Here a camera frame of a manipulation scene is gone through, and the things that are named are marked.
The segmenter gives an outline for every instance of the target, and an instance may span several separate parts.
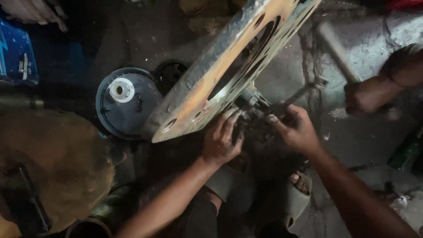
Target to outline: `concrete floor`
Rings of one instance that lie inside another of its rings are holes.
[[[34,51],[38,55],[42,80],[80,85],[95,91],[106,75],[124,66],[154,70],[159,63],[170,58],[189,63],[230,19],[228,9],[215,7],[225,6],[223,0],[211,1],[213,4],[207,11],[194,17],[181,13],[174,0],[158,1],[142,8],[122,0],[105,2],[107,4],[100,0],[90,1],[83,8],[78,4],[64,6],[73,30],[71,36],[57,33],[65,41],[34,37]],[[422,178],[406,171],[391,170],[386,165],[396,146],[421,119],[411,116],[420,101],[420,91],[410,90],[396,102],[403,111],[398,121],[388,121],[385,115],[356,119],[336,113],[342,111],[345,80],[313,36],[312,30],[323,19],[336,19],[339,37],[363,79],[376,75],[394,50],[421,41],[423,33],[423,17],[419,14],[377,16],[372,10],[350,1],[325,0],[313,18],[260,74],[255,81],[256,87],[269,101],[276,102],[291,96],[317,76],[328,78],[330,83],[323,95],[311,94],[296,102],[310,110],[316,131],[326,148],[348,167],[369,165],[356,174],[372,189],[383,190],[389,181],[398,193],[423,187]],[[53,57],[57,51],[46,52],[46,42],[49,46],[54,42],[58,48],[65,50],[62,55]],[[72,60],[68,60],[71,56],[83,61],[76,60],[79,64],[72,65]],[[117,167],[117,182],[122,184],[142,176],[144,183],[150,184],[183,170],[200,153],[200,137],[202,132],[159,144],[139,145],[133,160]],[[280,173],[279,167],[272,164],[280,156],[280,148],[275,146],[275,141],[278,140],[252,147],[256,152],[251,156],[259,154],[266,164],[262,166],[263,174],[277,176]],[[319,177],[313,169],[308,169],[307,173],[313,178],[312,201],[291,231],[304,238],[349,237]],[[422,210],[423,194],[418,194],[401,214],[417,230],[423,225]]]

